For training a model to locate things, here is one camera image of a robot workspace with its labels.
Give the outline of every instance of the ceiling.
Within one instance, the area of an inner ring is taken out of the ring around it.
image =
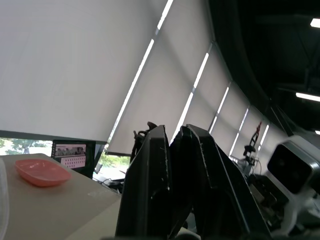
[[[306,71],[320,63],[320,1],[208,0],[215,40],[251,104],[279,126],[270,106],[279,106],[305,130],[320,130],[320,102],[295,92],[320,96],[319,79],[306,84]]]

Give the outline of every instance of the pink dish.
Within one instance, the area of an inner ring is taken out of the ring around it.
[[[20,176],[38,187],[51,187],[65,183],[71,174],[58,164],[42,159],[15,161]]]

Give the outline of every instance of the tree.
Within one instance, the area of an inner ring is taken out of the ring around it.
[[[12,142],[12,149],[5,151],[9,155],[18,155],[18,154],[29,154],[30,147],[46,147],[45,144],[39,143],[37,140],[26,140],[26,139],[10,139]]]
[[[5,139],[4,138],[0,138],[0,148],[3,148],[5,145]]]
[[[115,156],[106,155],[104,152],[101,154],[99,163],[104,167],[118,168],[129,166],[130,157],[128,156]]]

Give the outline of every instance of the table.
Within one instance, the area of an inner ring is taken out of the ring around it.
[[[72,239],[85,226],[104,216],[91,238],[113,236],[116,229],[121,196],[97,182],[71,170],[71,179],[55,187],[36,187],[23,180],[15,170],[15,161],[45,159],[44,154],[0,156],[3,159],[9,193],[9,220],[4,240]]]

